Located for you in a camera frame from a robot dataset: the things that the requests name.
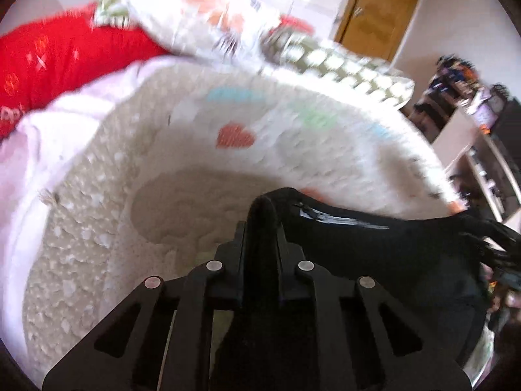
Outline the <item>black pants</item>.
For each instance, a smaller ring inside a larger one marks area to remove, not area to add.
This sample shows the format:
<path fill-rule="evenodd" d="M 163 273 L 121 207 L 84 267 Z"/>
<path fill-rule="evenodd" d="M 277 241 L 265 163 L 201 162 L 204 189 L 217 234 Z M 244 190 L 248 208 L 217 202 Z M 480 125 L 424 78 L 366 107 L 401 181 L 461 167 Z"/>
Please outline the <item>black pants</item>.
<path fill-rule="evenodd" d="M 251 205 L 241 261 L 213 390 L 468 390 L 484 270 L 519 274 L 520 236 L 470 211 L 406 221 L 284 188 Z"/>

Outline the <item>wooden bedroom door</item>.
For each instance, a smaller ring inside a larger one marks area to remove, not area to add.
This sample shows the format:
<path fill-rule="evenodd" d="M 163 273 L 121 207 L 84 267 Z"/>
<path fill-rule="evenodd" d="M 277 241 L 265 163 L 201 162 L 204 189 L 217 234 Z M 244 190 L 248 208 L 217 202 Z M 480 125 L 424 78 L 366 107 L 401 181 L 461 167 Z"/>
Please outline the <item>wooden bedroom door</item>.
<path fill-rule="evenodd" d="M 349 51 L 392 61 L 418 0 L 347 0 L 335 41 Z"/>

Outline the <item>patchwork quilted bedspread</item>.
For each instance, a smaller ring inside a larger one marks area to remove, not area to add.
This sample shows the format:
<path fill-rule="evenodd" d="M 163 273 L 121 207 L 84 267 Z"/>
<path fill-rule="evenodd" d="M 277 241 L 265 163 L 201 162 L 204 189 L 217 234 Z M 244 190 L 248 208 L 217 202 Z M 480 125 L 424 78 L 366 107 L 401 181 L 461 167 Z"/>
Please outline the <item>patchwork quilted bedspread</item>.
<path fill-rule="evenodd" d="M 188 275 L 253 202 L 291 188 L 399 220 L 450 217 L 433 148 L 394 109 L 180 64 L 101 123 L 57 187 L 23 305 L 26 372 L 47 373 L 146 278 Z"/>

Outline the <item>white shelf unit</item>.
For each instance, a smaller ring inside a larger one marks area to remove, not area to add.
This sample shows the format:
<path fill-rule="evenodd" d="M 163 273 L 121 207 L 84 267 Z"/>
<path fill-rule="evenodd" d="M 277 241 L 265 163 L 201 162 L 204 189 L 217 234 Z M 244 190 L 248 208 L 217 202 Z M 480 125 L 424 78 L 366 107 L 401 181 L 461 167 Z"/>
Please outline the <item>white shelf unit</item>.
<path fill-rule="evenodd" d="M 457 109 L 432 147 L 461 206 L 520 230 L 520 174 L 497 139 Z"/>

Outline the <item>white bed sheet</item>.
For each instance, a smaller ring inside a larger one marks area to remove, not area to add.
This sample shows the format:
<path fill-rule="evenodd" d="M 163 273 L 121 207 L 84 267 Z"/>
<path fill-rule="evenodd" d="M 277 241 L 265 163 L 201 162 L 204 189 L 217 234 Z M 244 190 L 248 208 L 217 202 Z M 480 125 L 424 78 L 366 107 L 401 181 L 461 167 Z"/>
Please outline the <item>white bed sheet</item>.
<path fill-rule="evenodd" d="M 26 353 L 22 304 L 28 274 L 49 210 L 41 201 L 70 168 L 118 103 L 130 98 L 155 71 L 178 63 L 173 56 L 134 62 L 46 108 L 25 115 L 1 143 L 1 339 L 13 356 Z"/>

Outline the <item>black television screen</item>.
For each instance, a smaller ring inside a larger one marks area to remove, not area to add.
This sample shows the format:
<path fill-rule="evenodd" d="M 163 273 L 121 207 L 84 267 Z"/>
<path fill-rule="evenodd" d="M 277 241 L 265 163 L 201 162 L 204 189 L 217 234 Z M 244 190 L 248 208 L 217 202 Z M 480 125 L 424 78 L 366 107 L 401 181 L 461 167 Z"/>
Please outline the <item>black television screen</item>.
<path fill-rule="evenodd" d="M 504 106 L 493 126 L 492 137 L 501 145 L 508 157 L 520 166 L 521 106 L 517 99 L 512 99 Z"/>

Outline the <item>shoe rack with clutter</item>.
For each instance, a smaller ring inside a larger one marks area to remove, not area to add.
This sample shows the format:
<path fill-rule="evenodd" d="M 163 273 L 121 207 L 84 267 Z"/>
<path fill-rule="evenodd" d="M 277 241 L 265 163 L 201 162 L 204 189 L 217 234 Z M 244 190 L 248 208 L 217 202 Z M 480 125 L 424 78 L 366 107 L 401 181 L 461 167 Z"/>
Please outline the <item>shoe rack with clutter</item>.
<path fill-rule="evenodd" d="M 430 141 L 444 129 L 458 109 L 473 115 L 481 105 L 495 99 L 493 87 L 484 85 L 474 65 L 456 55 L 442 56 L 427 89 L 413 106 L 409 120 Z"/>

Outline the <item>red pillow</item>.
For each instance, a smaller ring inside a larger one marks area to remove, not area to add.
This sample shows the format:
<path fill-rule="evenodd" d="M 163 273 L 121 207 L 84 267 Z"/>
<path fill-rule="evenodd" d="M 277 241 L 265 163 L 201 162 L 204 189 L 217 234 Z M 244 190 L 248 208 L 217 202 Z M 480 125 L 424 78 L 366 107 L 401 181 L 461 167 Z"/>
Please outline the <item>red pillow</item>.
<path fill-rule="evenodd" d="M 20 119 L 136 61 L 167 51 L 140 28 L 95 26 L 96 3 L 18 26 L 1 37 L 1 137 Z"/>

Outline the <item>green sheep-print bolster pillow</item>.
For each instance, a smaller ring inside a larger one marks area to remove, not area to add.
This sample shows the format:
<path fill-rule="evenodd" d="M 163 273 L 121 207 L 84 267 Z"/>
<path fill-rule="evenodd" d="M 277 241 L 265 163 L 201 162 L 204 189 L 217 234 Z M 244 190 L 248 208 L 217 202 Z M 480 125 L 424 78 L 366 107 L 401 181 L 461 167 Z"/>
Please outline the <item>green sheep-print bolster pillow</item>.
<path fill-rule="evenodd" d="M 269 62 L 311 79 L 320 91 L 392 109 L 403 108 L 412 98 L 414 80 L 384 59 L 348 51 L 289 26 L 265 34 L 260 43 Z"/>

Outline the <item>floral white pillow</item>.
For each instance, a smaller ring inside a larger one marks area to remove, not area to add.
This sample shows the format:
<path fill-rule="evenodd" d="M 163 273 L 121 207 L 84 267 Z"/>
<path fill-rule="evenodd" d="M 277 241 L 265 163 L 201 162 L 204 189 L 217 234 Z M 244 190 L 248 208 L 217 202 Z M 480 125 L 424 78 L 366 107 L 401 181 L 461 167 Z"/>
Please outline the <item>floral white pillow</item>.
<path fill-rule="evenodd" d="M 256 0 L 100 0 L 93 24 L 138 27 L 173 54 L 258 71 L 264 64 L 261 40 L 281 16 Z"/>

